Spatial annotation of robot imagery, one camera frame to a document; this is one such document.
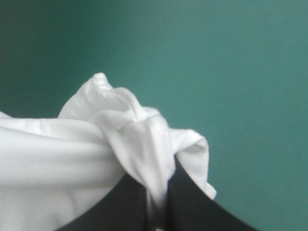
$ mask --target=draped cloth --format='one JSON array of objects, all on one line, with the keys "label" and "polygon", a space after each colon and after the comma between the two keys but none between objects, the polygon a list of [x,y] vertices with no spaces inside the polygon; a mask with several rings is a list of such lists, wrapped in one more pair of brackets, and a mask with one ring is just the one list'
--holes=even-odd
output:
[{"label": "draped cloth", "polygon": [[147,193],[149,223],[163,227],[175,155],[210,199],[206,138],[169,128],[103,73],[84,83],[58,118],[0,112],[0,231],[52,231],[82,215],[128,173]]}]

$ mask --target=white cloth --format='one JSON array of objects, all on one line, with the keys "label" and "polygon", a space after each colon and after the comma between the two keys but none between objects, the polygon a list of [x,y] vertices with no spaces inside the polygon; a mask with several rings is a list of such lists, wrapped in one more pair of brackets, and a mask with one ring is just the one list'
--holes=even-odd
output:
[{"label": "white cloth", "polygon": [[208,145],[172,129],[126,88],[95,74],[58,118],[0,112],[0,231],[52,231],[100,201],[128,172],[144,185],[153,222],[164,215],[174,155],[210,198]]}]

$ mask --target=teal wall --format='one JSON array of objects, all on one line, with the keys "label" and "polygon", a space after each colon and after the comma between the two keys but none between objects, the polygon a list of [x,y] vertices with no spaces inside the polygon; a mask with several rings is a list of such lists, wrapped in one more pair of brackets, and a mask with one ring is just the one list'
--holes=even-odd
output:
[{"label": "teal wall", "polygon": [[95,72],[210,145],[224,208],[308,230],[306,0],[0,0],[0,110],[56,117]]}]

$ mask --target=white fabric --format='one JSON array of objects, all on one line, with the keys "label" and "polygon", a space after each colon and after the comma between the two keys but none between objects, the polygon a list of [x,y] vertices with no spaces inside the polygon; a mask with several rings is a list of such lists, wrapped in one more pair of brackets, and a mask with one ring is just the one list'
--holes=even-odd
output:
[{"label": "white fabric", "polygon": [[164,215],[174,155],[210,198],[208,145],[190,129],[172,129],[126,88],[95,74],[58,118],[10,118],[0,112],[0,231],[52,231],[101,200],[128,172],[148,193],[152,222]]}]

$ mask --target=green wall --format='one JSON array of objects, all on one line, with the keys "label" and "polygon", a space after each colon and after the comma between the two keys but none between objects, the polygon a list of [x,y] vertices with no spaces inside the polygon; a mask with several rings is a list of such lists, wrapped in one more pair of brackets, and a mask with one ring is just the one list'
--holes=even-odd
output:
[{"label": "green wall", "polygon": [[0,111],[56,117],[99,71],[207,137],[224,208],[308,230],[306,0],[0,0]]}]

